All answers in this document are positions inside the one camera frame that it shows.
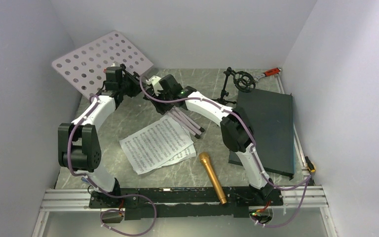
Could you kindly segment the lilac perforated music stand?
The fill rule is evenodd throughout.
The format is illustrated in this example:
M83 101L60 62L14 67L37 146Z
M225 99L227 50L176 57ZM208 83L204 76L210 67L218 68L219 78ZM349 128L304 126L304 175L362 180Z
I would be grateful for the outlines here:
M129 72L144 76L153 63L124 35L112 31L52 62L60 73L87 99L106 79L104 69L114 61L125 64Z

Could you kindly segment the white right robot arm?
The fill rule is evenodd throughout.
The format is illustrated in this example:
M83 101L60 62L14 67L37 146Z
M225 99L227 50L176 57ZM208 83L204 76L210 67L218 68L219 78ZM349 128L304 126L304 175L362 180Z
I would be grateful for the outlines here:
M181 107L218 125L224 145L237 155L246 171L253 201L264 205L271 199L276 186L263 167L256 150L253 130L242 108L221 105L193 87L182 87L172 75L160 79L141 79L140 86L145 97L152 102Z

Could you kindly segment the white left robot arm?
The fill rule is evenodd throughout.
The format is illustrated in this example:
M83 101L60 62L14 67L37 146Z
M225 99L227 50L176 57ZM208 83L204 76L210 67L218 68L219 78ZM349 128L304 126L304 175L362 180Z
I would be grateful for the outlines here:
M89 107L70 123L58 127L58 162L73 177L87 181L109 207L122 201L119 181L101 164L102 151L98 130L122 103L125 96L140 92L137 72L129 72L124 64L104 69L102 87L89 97Z

